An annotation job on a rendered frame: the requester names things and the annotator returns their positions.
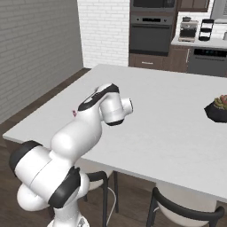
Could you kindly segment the grey extractor hood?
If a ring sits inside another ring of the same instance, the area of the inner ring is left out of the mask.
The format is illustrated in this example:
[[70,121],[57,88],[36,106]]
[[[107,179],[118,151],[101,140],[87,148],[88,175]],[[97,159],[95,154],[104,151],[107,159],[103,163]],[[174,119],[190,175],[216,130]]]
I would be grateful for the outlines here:
[[227,24],[227,0],[215,0],[210,18],[216,24]]

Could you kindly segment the black frame stool, cream seat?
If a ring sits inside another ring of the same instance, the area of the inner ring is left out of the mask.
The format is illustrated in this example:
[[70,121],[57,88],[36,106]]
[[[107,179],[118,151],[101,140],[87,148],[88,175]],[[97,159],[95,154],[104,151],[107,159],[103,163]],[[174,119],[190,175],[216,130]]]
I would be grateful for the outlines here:
[[[80,167],[90,180],[90,191],[96,190],[100,187],[103,190],[103,217],[102,227],[107,227],[112,216],[113,211],[119,212],[119,193],[118,193],[118,174],[116,171],[97,164],[91,160],[79,159],[75,163],[76,167]],[[108,186],[109,177],[113,175],[113,189]],[[113,206],[110,214],[107,213],[108,192],[113,194]]]
[[224,207],[201,192],[190,192],[179,186],[158,182],[152,192],[146,227],[153,227],[159,209],[170,221],[182,227],[216,227],[223,218]]

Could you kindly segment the black built-in microwave oven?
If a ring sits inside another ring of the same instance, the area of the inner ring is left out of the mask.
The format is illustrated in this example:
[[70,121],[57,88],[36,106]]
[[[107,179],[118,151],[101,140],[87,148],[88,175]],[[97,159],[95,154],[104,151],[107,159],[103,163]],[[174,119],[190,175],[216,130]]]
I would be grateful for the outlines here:
[[132,12],[172,12],[176,0],[130,0]]

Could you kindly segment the black pot with succulent plant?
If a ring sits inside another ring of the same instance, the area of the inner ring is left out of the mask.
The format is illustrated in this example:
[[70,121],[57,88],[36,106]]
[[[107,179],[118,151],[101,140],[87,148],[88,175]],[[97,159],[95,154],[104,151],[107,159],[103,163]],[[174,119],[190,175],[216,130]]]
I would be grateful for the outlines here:
[[219,98],[215,98],[204,110],[210,120],[227,123],[227,95],[221,95]]

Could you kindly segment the brown wall cupboard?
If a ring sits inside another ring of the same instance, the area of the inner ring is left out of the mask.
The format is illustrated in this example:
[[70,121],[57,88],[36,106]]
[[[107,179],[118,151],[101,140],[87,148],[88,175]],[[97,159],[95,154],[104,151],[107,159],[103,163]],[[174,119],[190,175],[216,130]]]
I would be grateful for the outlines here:
[[179,0],[180,12],[207,12],[210,0]]

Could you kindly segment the brown base cupboard run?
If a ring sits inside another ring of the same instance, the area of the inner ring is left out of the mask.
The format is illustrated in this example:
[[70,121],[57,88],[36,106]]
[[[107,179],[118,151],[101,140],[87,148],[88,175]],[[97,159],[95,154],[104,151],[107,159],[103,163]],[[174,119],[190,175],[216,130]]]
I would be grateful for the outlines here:
[[186,73],[190,52],[190,47],[171,45],[167,57],[130,53],[129,66]]

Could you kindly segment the dark grey dishwasher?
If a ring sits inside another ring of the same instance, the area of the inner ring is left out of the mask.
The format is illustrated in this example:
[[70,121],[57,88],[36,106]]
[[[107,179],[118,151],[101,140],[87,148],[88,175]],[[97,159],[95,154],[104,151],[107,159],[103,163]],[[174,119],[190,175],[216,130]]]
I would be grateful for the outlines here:
[[188,60],[189,74],[227,76],[227,50],[193,48]]

